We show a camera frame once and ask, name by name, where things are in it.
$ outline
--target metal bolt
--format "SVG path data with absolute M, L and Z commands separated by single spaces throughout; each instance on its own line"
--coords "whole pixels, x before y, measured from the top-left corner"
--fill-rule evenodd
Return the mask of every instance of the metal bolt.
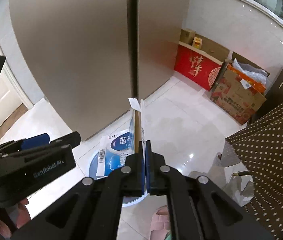
M 206 177 L 206 176 L 200 176 L 198 178 L 198 181 L 201 183 L 201 184 L 206 184 L 208 183 L 209 179 Z
M 120 169 L 122 173 L 130 173 L 132 169 L 129 166 L 124 166 Z
M 83 183 L 85 186 L 92 185 L 93 179 L 90 178 L 90 177 L 83 178 L 82 183 Z
M 167 165 L 163 165 L 163 166 L 160 167 L 160 170 L 162 172 L 169 172 L 170 171 L 170 167 L 167 166 Z

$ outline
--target blue and white package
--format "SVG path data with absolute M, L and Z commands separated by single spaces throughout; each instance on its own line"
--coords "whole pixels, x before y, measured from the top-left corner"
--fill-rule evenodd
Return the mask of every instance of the blue and white package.
M 135 153 L 135 110 L 132 112 L 129 129 L 101 138 L 96 176 L 108 176 L 113 170 L 125 165 L 128 155 Z

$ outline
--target cabinet door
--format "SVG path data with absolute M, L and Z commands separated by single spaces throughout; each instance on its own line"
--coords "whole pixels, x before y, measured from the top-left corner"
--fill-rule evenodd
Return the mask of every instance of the cabinet door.
M 172 76 L 188 3 L 139 0 L 139 98 L 146 98 Z
M 56 112 L 86 139 L 129 109 L 126 0 L 9 0 L 25 61 Z

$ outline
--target pink slipper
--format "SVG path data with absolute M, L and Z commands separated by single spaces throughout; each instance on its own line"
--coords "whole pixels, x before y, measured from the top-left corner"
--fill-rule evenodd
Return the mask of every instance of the pink slipper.
M 163 206 L 156 210 L 151 219 L 149 240 L 164 240 L 169 231 L 168 208 L 167 206 Z

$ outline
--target brown polka dot clothing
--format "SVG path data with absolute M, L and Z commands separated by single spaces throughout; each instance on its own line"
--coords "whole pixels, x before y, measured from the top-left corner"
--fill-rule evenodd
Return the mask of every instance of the brown polka dot clothing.
M 283 103 L 226 141 L 254 177 L 254 198 L 244 208 L 283 238 Z

